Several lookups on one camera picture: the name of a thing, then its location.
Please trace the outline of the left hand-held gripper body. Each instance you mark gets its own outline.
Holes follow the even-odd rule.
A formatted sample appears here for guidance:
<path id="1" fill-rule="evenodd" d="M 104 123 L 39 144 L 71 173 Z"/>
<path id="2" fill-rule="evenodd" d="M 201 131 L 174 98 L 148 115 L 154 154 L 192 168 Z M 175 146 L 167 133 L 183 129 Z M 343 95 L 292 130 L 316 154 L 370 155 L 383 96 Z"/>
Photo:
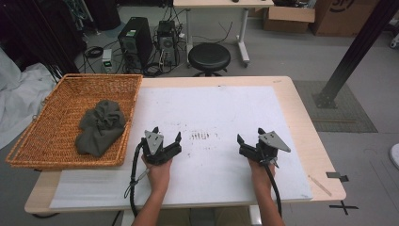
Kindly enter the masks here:
<path id="1" fill-rule="evenodd" d="M 145 131 L 143 153 L 148 163 L 152 165 L 162 165 L 181 151 L 181 144 L 174 141 L 165 147 L 163 135 Z"/>

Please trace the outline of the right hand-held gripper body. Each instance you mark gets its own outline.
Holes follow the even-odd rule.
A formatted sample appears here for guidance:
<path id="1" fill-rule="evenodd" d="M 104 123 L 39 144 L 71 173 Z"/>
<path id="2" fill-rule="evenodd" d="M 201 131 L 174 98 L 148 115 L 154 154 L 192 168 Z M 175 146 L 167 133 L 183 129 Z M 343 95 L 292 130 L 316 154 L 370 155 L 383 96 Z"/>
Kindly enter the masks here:
<path id="1" fill-rule="evenodd" d="M 291 149 L 275 132 L 266 132 L 264 135 L 258 135 L 258 143 L 255 147 L 250 145 L 240 147 L 239 153 L 260 164 L 277 164 L 278 152 L 284 151 L 289 153 Z"/>

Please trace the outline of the olive green printed t-shirt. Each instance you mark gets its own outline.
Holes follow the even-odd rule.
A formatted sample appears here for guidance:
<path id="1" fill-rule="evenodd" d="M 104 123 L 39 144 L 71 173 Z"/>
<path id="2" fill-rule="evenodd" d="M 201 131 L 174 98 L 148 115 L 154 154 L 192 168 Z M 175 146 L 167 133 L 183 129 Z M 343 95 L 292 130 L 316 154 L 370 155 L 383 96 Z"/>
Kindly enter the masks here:
<path id="1" fill-rule="evenodd" d="M 123 134 L 125 124 L 120 105 L 111 100 L 101 100 L 87 110 L 79 122 L 82 132 L 75 139 L 77 152 L 101 157 Z"/>

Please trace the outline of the orange wicker basket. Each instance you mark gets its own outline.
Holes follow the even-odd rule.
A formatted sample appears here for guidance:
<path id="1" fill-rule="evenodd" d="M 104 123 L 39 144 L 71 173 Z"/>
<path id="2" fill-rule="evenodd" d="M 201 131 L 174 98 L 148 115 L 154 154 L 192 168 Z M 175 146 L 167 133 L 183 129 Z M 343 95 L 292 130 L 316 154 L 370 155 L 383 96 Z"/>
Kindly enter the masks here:
<path id="1" fill-rule="evenodd" d="M 136 98 L 142 83 L 140 74 L 70 73 L 64 75 L 45 99 L 39 115 L 30 123 L 6 162 L 15 168 L 35 170 L 90 169 L 123 164 Z M 79 122 L 101 100 L 119 104 L 126 119 L 123 134 L 95 157 L 80 154 L 75 139 Z"/>

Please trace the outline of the person's left hand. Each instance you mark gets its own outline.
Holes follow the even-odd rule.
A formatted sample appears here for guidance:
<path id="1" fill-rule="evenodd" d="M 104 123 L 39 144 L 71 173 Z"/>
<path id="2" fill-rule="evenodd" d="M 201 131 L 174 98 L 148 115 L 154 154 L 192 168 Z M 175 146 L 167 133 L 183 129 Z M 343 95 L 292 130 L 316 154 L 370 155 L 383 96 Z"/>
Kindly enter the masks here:
<path id="1" fill-rule="evenodd" d="M 142 161 L 144 162 L 146 168 L 149 169 L 148 178 L 151 184 L 152 192 L 166 193 L 170 180 L 170 167 L 172 160 L 169 159 L 162 165 L 152 165 L 147 162 L 144 156 L 142 156 Z"/>

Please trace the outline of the person's right hand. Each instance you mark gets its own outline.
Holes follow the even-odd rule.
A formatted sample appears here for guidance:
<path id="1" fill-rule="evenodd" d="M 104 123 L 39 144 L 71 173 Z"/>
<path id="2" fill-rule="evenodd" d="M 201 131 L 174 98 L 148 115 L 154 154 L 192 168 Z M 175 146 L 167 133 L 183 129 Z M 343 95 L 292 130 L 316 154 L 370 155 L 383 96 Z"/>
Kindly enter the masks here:
<path id="1" fill-rule="evenodd" d="M 264 166 L 259 163 L 248 160 L 251 169 L 251 181 L 255 191 L 267 191 L 271 192 L 271 182 Z"/>

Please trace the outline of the black tape piece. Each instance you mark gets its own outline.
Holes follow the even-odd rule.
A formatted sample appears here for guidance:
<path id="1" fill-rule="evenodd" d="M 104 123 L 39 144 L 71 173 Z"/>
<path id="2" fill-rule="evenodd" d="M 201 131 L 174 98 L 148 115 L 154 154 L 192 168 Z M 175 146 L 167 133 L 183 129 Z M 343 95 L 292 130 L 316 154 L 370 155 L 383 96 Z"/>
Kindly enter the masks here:
<path id="1" fill-rule="evenodd" d="M 342 183 L 349 181 L 347 175 L 341 175 L 339 172 L 326 172 L 326 175 L 327 178 L 339 179 Z"/>

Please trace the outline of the black round stool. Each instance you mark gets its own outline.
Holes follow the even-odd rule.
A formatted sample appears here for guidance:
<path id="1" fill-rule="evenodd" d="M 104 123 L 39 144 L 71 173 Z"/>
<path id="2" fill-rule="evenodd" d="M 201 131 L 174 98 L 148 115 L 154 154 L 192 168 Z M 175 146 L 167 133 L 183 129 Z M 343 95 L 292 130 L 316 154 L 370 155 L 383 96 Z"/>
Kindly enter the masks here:
<path id="1" fill-rule="evenodd" d="M 218 71 L 227 70 L 231 62 L 231 54 L 220 44 L 201 43 L 189 51 L 188 62 L 192 68 L 199 70 L 194 77 L 200 77 L 202 74 L 206 77 L 219 76 Z"/>

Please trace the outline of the black computer tower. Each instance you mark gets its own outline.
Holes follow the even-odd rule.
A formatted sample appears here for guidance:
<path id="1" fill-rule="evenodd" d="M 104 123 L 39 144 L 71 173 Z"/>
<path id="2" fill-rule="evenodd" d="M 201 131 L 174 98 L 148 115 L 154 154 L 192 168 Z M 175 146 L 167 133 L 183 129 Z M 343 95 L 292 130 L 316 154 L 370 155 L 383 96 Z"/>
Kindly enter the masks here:
<path id="1" fill-rule="evenodd" d="M 131 17 L 118 35 L 122 52 L 132 57 L 140 68 L 146 66 L 152 53 L 152 35 L 148 19 Z"/>

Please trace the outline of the small open cardboard box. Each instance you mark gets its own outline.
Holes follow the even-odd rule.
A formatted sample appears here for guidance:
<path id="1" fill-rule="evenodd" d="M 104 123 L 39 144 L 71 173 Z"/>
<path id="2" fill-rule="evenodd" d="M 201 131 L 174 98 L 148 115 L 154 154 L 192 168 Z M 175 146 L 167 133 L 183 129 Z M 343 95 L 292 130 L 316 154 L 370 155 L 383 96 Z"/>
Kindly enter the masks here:
<path id="1" fill-rule="evenodd" d="M 264 11 L 263 29 L 266 31 L 305 33 L 315 22 L 314 8 L 270 7 Z"/>

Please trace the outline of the white round object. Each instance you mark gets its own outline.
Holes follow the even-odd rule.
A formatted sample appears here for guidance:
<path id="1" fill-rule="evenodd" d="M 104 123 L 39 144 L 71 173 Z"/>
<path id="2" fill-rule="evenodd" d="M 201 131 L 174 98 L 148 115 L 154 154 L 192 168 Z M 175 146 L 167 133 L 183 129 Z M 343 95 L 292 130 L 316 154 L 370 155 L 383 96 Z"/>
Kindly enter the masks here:
<path id="1" fill-rule="evenodd" d="M 399 170 L 399 143 L 391 147 L 389 156 L 393 165 Z"/>

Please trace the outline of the large cardboard box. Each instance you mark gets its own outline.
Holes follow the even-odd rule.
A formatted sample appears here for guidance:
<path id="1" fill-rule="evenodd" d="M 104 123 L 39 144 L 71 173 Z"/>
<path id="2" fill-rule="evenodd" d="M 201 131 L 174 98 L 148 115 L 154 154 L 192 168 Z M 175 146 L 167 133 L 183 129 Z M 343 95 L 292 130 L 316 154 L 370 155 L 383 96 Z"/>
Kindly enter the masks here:
<path id="1" fill-rule="evenodd" d="M 380 0 L 316 0 L 315 36 L 356 37 Z"/>

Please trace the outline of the white-legged desk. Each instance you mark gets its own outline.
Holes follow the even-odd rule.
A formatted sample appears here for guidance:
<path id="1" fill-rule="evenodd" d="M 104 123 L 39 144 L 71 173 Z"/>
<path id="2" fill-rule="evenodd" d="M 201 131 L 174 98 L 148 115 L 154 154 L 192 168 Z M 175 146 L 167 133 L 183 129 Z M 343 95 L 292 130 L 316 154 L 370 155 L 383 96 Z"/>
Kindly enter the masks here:
<path id="1" fill-rule="evenodd" d="M 272 6 L 274 6 L 273 0 L 238 0 L 237 2 L 233 0 L 173 0 L 173 7 L 182 8 L 185 11 L 187 54 L 189 54 L 193 48 L 190 16 L 192 8 L 240 8 L 242 10 L 242 21 L 240 33 L 236 36 L 236 43 L 245 68 L 250 63 L 247 47 L 245 45 L 248 12 L 251 8 L 269 8 Z"/>

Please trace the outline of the white cloth sheet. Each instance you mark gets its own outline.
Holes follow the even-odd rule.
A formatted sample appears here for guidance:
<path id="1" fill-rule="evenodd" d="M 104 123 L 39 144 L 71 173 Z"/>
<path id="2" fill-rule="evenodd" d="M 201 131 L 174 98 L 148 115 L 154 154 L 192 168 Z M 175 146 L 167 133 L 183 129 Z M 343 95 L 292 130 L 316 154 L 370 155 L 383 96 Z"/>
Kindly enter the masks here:
<path id="1" fill-rule="evenodd" d="M 0 48 L 0 149 L 20 135 L 40 113 L 41 103 L 55 84 L 43 64 L 30 65 L 22 72 Z"/>

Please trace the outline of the black curtain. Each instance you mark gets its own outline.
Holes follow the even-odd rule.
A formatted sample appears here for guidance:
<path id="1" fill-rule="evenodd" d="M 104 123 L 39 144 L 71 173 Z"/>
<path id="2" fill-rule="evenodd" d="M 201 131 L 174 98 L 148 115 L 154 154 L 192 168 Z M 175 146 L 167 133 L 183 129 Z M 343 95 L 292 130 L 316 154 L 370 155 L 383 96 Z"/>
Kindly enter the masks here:
<path id="1" fill-rule="evenodd" d="M 86 45 L 63 0 L 0 0 L 0 12 L 52 75 L 79 73 L 74 60 Z"/>

